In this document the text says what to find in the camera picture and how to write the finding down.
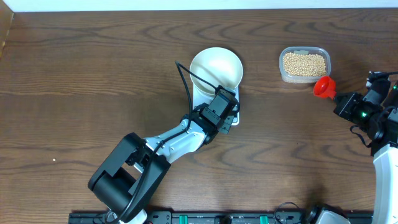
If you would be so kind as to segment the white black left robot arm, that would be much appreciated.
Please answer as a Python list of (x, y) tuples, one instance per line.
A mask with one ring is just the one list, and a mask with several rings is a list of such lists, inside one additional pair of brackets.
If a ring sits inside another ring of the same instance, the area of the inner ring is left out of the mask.
[(175, 128), (149, 138), (124, 136), (88, 182), (110, 210), (104, 222), (143, 223), (144, 208), (171, 164), (209, 144), (217, 134), (228, 134), (239, 110), (236, 91), (218, 86), (211, 103), (196, 106)]

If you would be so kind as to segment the red plastic measuring scoop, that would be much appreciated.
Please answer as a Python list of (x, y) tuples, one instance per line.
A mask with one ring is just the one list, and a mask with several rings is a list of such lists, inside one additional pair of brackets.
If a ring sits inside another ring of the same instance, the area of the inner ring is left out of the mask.
[(313, 94), (318, 98), (330, 98), (333, 100), (336, 96), (335, 88), (335, 81), (329, 76), (325, 76), (316, 82)]

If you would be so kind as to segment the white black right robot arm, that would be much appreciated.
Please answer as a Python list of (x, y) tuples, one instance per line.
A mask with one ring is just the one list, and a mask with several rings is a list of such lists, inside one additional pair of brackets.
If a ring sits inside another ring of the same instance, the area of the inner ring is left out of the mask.
[(371, 140), (376, 171), (373, 223), (397, 223), (397, 84), (374, 82), (366, 95), (337, 93), (334, 113), (351, 121)]

